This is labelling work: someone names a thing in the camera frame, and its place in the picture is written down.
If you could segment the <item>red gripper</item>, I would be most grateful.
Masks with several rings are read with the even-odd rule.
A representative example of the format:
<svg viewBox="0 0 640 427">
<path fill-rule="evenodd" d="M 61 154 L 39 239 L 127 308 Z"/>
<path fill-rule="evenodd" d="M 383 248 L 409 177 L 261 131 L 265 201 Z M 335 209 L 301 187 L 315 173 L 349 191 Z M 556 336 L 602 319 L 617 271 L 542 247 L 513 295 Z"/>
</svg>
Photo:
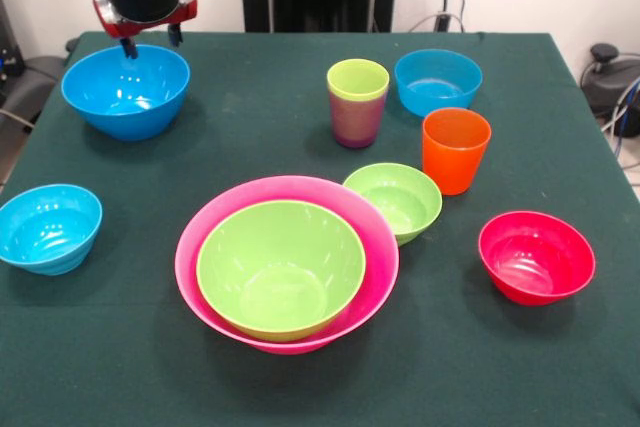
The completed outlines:
<svg viewBox="0 0 640 427">
<path fill-rule="evenodd" d="M 168 26 L 171 45 L 179 47 L 183 43 L 181 23 L 197 15 L 197 0 L 178 0 L 178 4 L 169 15 L 150 22 L 135 22 L 121 16 L 110 0 L 93 0 L 93 7 L 104 30 L 113 38 L 122 38 L 121 46 L 128 59 L 138 58 L 137 46 L 131 37 L 162 25 Z"/>
</svg>

